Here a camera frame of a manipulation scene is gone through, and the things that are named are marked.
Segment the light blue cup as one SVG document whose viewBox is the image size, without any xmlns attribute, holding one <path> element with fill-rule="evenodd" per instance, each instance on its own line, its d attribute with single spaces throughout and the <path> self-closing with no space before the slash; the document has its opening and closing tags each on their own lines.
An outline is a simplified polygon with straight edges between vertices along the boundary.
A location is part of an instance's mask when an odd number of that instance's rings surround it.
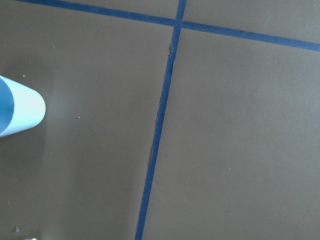
<svg viewBox="0 0 320 240">
<path fill-rule="evenodd" d="M 37 91 L 4 76 L 0 77 L 1 137 L 37 126 L 45 113 L 45 101 Z"/>
</svg>

